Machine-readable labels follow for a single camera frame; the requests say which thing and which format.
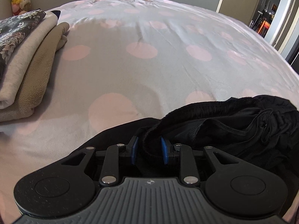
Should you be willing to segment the floral folded garment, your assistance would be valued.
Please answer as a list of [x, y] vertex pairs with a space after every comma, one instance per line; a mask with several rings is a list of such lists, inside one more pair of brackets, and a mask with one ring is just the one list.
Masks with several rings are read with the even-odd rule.
[[45, 15], [45, 12], [38, 9], [1, 20], [1, 78], [15, 48], [44, 19]]

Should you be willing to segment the black sliding wardrobe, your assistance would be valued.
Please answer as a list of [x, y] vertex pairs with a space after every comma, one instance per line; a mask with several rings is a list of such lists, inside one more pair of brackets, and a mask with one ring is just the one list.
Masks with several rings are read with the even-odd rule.
[[290, 66], [295, 70], [295, 72], [297, 74], [299, 74], [299, 62], [298, 62], [298, 59], [299, 59], [299, 45], [298, 45], [298, 38], [291, 50], [291, 54], [289, 56], [289, 64]]

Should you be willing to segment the tan folded fleece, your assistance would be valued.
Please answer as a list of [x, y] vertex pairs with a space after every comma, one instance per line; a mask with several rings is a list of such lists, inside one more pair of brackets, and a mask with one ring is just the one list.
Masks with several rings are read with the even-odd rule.
[[28, 66], [15, 102], [1, 109], [1, 122], [27, 118], [40, 105], [50, 78], [56, 51], [67, 42], [65, 33], [69, 28], [67, 22], [62, 22], [46, 35]]

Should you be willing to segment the black pants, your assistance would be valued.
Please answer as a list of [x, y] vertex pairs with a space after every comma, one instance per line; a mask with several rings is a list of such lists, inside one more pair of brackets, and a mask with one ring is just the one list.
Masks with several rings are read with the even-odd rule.
[[141, 165], [163, 162], [161, 141], [194, 150], [213, 146], [266, 169], [298, 187], [298, 110], [287, 99], [259, 95], [192, 103], [162, 119], [144, 118], [97, 134], [85, 147], [98, 151], [138, 137]]

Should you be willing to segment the polka dot bed sheet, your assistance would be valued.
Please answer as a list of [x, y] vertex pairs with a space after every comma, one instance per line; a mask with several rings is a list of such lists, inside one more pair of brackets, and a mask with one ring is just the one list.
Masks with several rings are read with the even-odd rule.
[[82, 0], [58, 7], [70, 29], [41, 104], [1, 124], [1, 217], [20, 213], [23, 176], [108, 128], [186, 104], [273, 95], [298, 105], [298, 75], [244, 23], [168, 0]]

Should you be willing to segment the beige folded sweater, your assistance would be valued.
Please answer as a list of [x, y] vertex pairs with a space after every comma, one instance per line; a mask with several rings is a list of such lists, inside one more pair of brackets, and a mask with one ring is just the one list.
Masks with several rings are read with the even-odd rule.
[[52, 12], [27, 35], [12, 53], [8, 65], [1, 79], [1, 109], [9, 107], [15, 101], [17, 91], [20, 88], [27, 68], [49, 31], [57, 25], [58, 18]]

